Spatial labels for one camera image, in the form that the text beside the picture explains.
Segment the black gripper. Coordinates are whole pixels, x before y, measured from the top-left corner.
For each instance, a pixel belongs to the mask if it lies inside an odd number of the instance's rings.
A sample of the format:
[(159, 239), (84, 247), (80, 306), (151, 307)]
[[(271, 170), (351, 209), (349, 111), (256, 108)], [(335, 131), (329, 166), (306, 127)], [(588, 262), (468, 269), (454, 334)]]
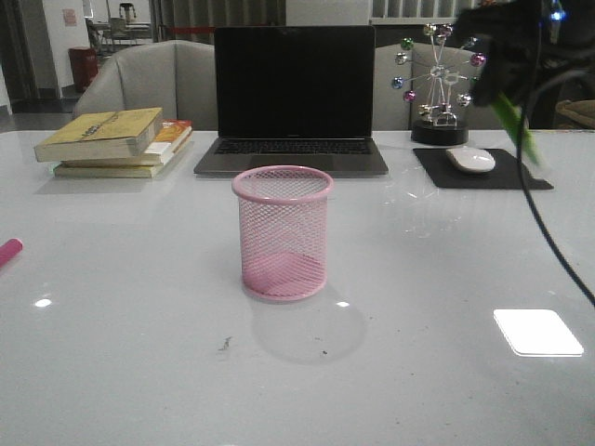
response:
[(546, 68), (541, 53), (549, 12), (548, 1), (512, 1), (460, 12), (456, 37), (488, 44), (487, 61), (471, 89), (475, 106), (490, 106), (500, 94), (519, 105), (552, 88), (553, 70)]

